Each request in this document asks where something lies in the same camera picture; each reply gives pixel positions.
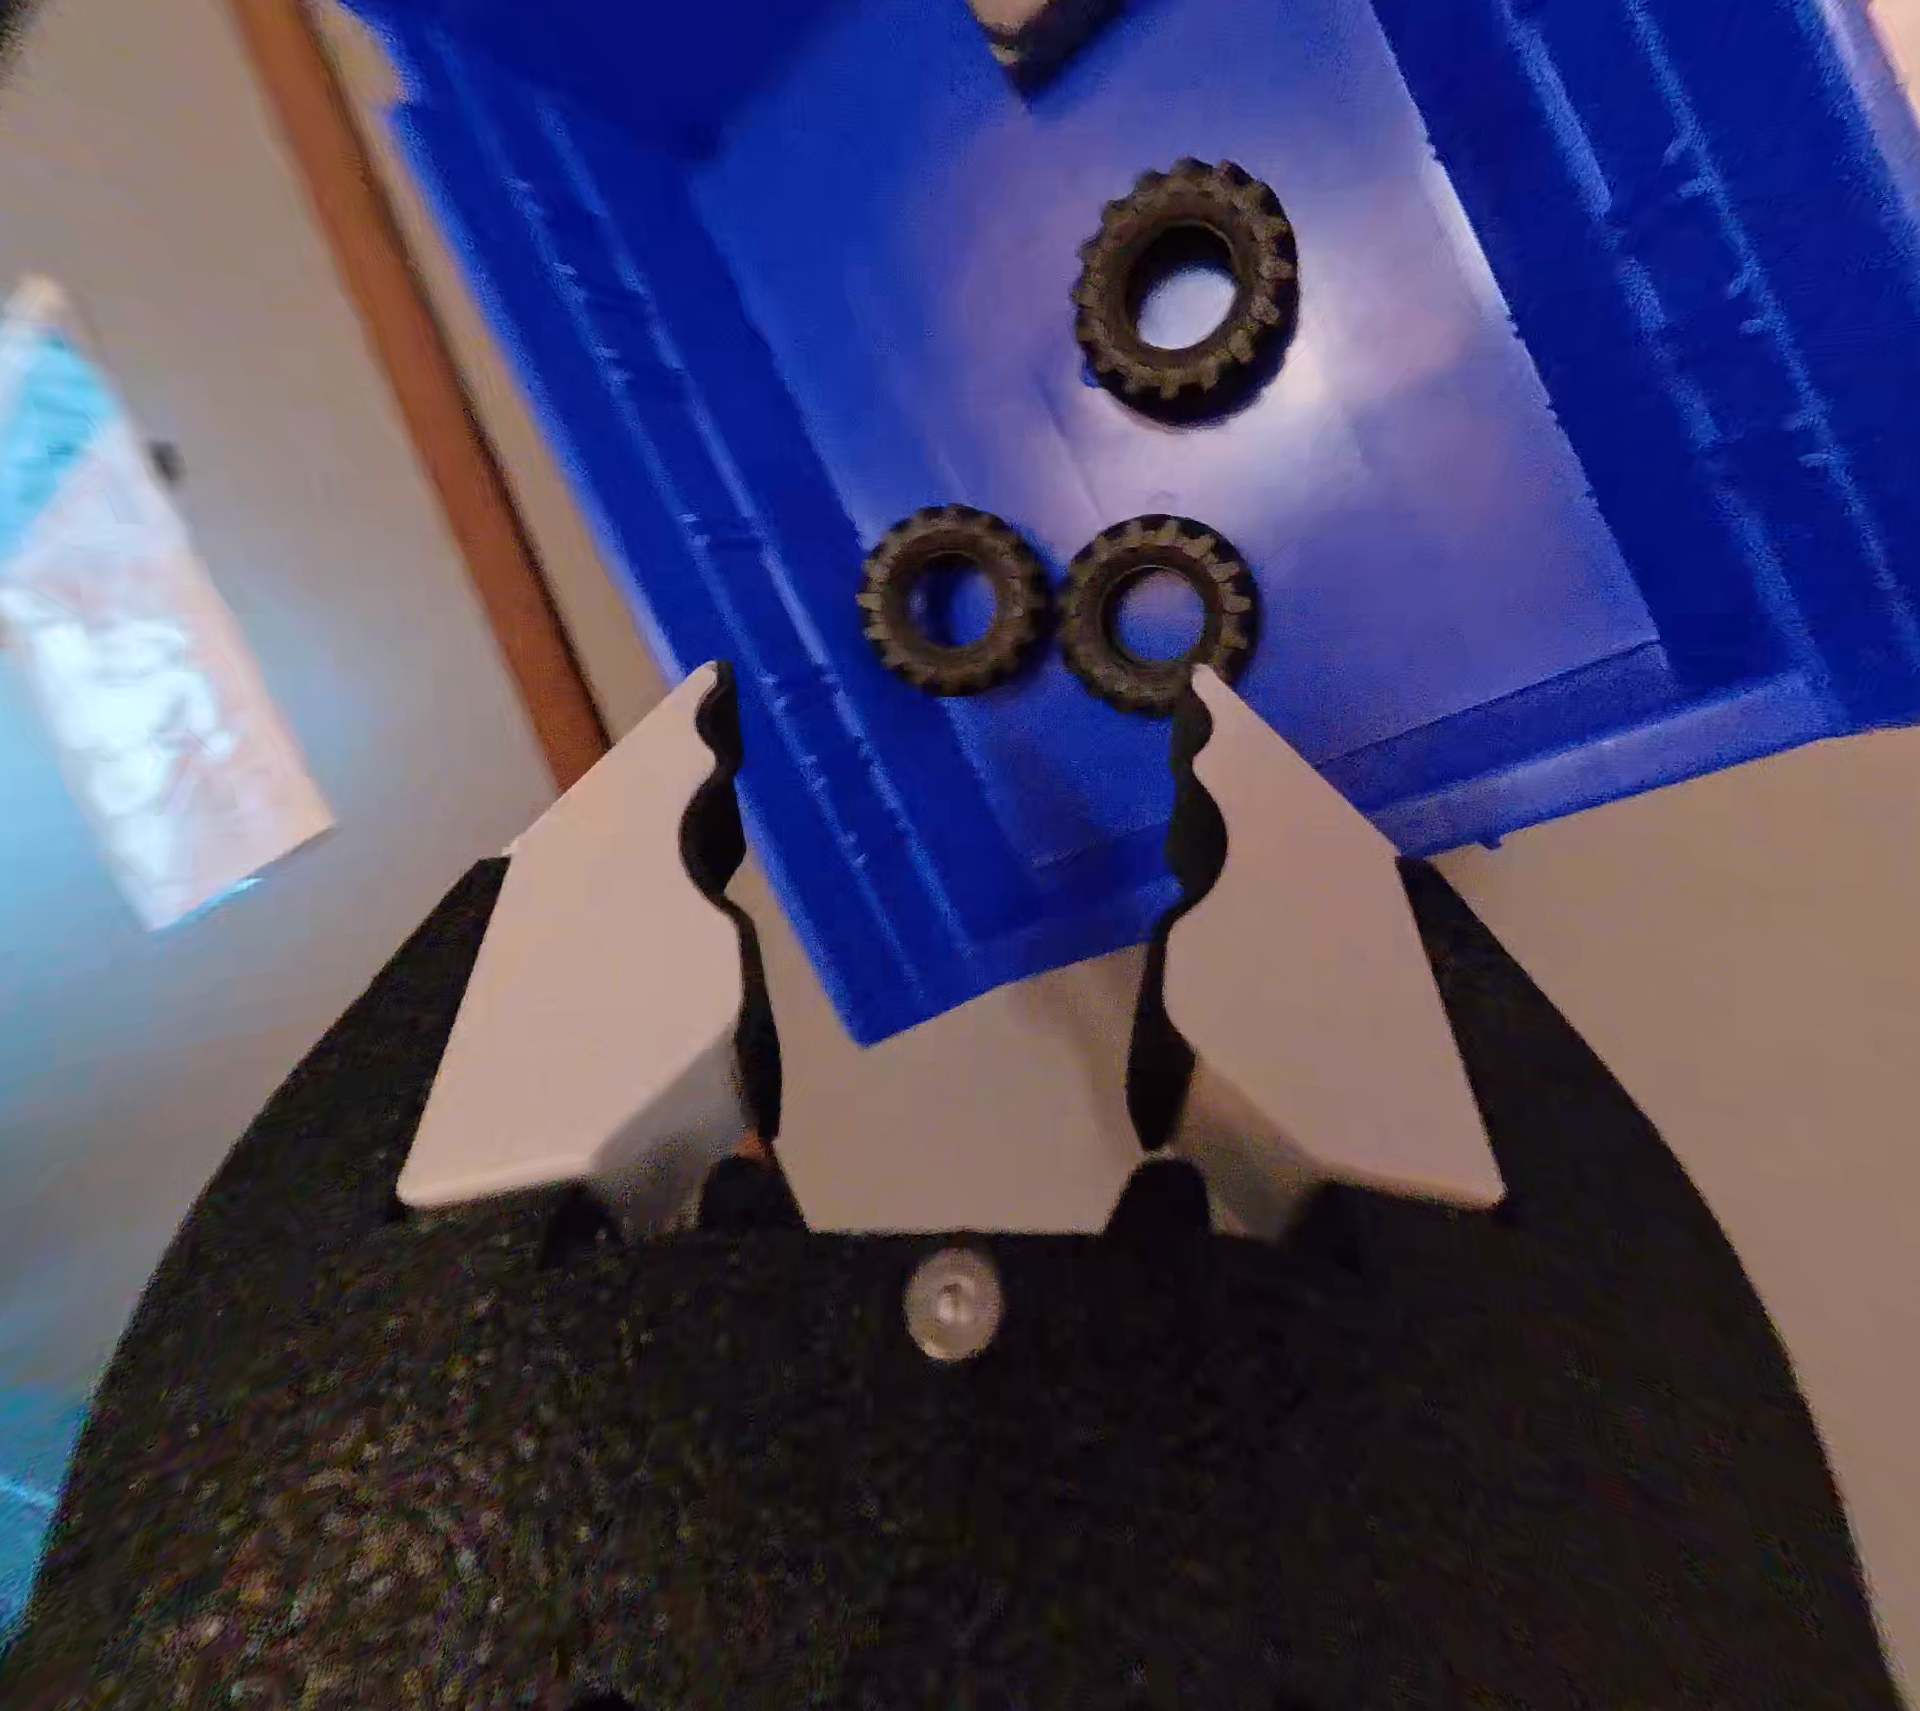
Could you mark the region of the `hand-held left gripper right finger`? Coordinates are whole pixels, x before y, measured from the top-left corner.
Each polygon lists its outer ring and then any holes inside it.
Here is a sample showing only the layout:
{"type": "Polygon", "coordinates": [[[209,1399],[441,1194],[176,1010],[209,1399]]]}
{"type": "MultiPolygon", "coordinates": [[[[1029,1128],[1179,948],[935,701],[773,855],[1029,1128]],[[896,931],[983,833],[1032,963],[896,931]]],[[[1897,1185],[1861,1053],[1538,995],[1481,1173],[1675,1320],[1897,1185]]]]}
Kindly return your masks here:
{"type": "Polygon", "coordinates": [[[1208,667],[1169,724],[1176,903],[1126,1064],[1146,1155],[1258,1242],[1332,1185],[1495,1210],[1507,1180],[1399,848],[1208,667]]]}

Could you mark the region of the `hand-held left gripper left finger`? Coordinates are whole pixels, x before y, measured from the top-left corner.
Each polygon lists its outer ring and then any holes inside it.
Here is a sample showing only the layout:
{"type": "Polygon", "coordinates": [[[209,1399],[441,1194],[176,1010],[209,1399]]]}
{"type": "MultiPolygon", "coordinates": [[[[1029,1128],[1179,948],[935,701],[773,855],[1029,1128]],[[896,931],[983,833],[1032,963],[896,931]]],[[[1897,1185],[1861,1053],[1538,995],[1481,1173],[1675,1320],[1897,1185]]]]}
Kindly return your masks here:
{"type": "Polygon", "coordinates": [[[782,1128],[728,665],[683,677],[508,849],[401,1164],[439,1213],[575,1192],[644,1235],[693,1224],[711,1170],[782,1128]]]}

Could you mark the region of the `small black toy tire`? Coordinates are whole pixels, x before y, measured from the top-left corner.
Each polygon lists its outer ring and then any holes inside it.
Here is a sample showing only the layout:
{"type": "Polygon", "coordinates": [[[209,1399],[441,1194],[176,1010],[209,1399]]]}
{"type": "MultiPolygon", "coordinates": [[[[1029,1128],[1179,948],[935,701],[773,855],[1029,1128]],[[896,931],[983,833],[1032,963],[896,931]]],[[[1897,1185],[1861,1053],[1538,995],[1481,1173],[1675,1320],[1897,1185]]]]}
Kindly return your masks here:
{"type": "Polygon", "coordinates": [[[949,502],[889,524],[862,565],[862,634],[901,683],[962,701],[1012,683],[1053,623],[1053,585],[1029,538],[983,509],[949,502]],[[993,594],[993,619],[972,642],[936,642],[918,623],[918,585],[964,567],[993,594]]]}
{"type": "Polygon", "coordinates": [[[1058,652],[1081,685],[1117,715],[1169,716],[1192,673],[1237,685],[1261,634],[1261,591],[1244,556],[1212,524],[1137,515],[1104,528],[1068,567],[1058,591],[1058,652]],[[1174,659],[1143,659],[1119,635],[1119,603],[1164,576],[1197,599],[1196,642],[1174,659]]]}

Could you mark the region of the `brown wooden strip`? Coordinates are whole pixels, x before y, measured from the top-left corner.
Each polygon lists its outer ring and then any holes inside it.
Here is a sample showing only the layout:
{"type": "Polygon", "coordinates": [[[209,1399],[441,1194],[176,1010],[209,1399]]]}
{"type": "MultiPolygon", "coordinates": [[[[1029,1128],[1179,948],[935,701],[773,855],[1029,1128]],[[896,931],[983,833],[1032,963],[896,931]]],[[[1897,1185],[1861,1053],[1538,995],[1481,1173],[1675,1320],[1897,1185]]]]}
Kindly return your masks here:
{"type": "Polygon", "coordinates": [[[564,792],[612,751],[612,737],[364,126],[307,0],[229,0],[229,12],[551,781],[564,792]]]}

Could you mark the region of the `large black toy tire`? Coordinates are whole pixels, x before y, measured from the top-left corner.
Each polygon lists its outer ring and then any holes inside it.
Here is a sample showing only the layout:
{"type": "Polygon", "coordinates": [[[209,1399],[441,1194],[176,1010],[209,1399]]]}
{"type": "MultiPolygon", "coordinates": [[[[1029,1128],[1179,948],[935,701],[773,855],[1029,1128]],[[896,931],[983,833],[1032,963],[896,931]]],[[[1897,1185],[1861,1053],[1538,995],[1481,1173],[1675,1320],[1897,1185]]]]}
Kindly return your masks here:
{"type": "Polygon", "coordinates": [[[1279,374],[1300,316],[1300,253],[1279,191],[1233,162],[1139,173],[1079,248],[1074,337],[1093,380],[1151,423],[1185,427],[1244,409],[1279,374]],[[1229,308],[1181,348],[1146,337],[1162,273],[1197,260],[1229,277],[1229,308]]]}

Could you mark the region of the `blue plastic bin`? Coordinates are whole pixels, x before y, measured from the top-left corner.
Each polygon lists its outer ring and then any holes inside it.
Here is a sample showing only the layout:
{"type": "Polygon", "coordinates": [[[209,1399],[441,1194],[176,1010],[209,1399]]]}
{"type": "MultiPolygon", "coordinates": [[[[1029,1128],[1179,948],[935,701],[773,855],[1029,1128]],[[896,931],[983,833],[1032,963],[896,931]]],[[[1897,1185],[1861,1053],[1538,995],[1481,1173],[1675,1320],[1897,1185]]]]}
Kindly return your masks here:
{"type": "Polygon", "coordinates": [[[1240,695],[1410,855],[1918,723],[1918,121],[1864,0],[1122,0],[1019,91],[968,0],[343,0],[858,1044],[1137,944],[1168,730],[862,638],[921,509],[1057,576],[1219,531],[1240,695]],[[1279,374],[1160,426],[1074,337],[1149,169],[1296,228],[1279,374]]]}

